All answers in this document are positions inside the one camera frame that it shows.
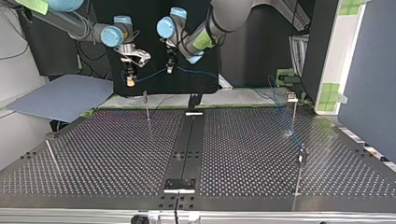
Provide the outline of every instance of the small metal part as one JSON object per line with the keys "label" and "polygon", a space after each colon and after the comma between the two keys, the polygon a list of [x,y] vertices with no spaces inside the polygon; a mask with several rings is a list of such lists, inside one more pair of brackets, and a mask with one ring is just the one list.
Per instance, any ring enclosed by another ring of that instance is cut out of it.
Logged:
{"label": "small metal part", "polygon": [[167,73],[167,74],[172,74],[172,72],[173,72],[173,66],[168,66],[168,67],[166,68],[166,73]]}
{"label": "small metal part", "polygon": [[297,102],[294,103],[293,121],[291,122],[291,129],[294,131],[294,121],[296,120]]}
{"label": "small metal part", "polygon": [[131,224],[149,224],[149,218],[146,216],[134,216],[131,219]]}
{"label": "small metal part", "polygon": [[167,179],[163,192],[193,194],[195,193],[195,183],[195,179]]}
{"label": "small metal part", "polygon": [[114,50],[123,56],[121,58],[122,62],[134,63],[139,67],[144,67],[151,59],[151,55],[149,53],[142,49],[136,49],[134,43],[122,44],[115,47]]}
{"label": "small metal part", "polygon": [[148,115],[148,120],[149,120],[149,98],[148,98],[148,92],[147,91],[143,92],[143,97],[144,97],[143,98],[143,102],[146,105],[146,113]]}
{"label": "small metal part", "polygon": [[177,51],[177,48],[175,48],[173,46],[167,45],[166,47],[167,47],[166,53],[168,55],[168,62],[166,63],[166,72],[168,74],[172,74],[175,65],[177,65],[178,51]]}
{"label": "small metal part", "polygon": [[202,111],[187,111],[186,112],[186,116],[202,116],[204,114],[204,112]]}
{"label": "small metal part", "polygon": [[201,217],[198,212],[191,212],[189,215],[189,221],[188,224],[200,224],[201,223]]}
{"label": "small metal part", "polygon": [[128,87],[134,87],[134,84],[135,84],[134,77],[127,77],[126,78],[126,85]]}
{"label": "small metal part", "polygon": [[293,91],[288,91],[288,92],[286,92],[286,99],[288,100],[288,103],[291,103],[291,102],[293,102],[293,103],[298,102],[297,95],[296,95],[296,93],[293,92]]}
{"label": "small metal part", "polygon": [[51,157],[56,160],[55,154],[53,154],[52,146],[50,145],[50,140],[46,139],[47,148],[49,149],[49,154]]}

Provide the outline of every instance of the optical breadboard table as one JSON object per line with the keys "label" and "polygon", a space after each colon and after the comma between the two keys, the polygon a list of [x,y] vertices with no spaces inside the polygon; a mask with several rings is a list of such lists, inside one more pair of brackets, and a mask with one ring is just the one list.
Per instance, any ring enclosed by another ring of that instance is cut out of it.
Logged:
{"label": "optical breadboard table", "polygon": [[[0,172],[4,209],[396,213],[396,174],[291,109],[99,110]],[[309,152],[295,194],[299,144]],[[193,193],[164,193],[169,181]]]}

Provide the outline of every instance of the gray panel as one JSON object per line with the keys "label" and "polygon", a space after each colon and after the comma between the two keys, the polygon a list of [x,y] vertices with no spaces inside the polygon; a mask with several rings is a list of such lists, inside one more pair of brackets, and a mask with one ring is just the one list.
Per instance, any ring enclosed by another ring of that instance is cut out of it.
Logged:
{"label": "gray panel", "polygon": [[51,143],[56,160],[41,146],[2,171],[0,206],[158,209],[165,179],[181,177],[182,124],[182,111],[96,112]]}
{"label": "gray panel", "polygon": [[396,161],[396,1],[367,3],[339,120]]}
{"label": "gray panel", "polygon": [[320,79],[334,26],[335,14],[339,0],[317,0],[315,3],[314,17],[312,19],[311,33],[306,50],[303,70],[303,83],[309,96],[317,99]]}
{"label": "gray panel", "polygon": [[187,160],[183,178],[199,188],[181,195],[182,210],[287,212],[295,203],[295,211],[396,212],[396,174],[303,108],[295,131],[309,156],[294,197],[298,148],[289,121],[276,108],[213,109],[195,119],[192,133],[204,139],[191,137],[188,154],[202,158]]}

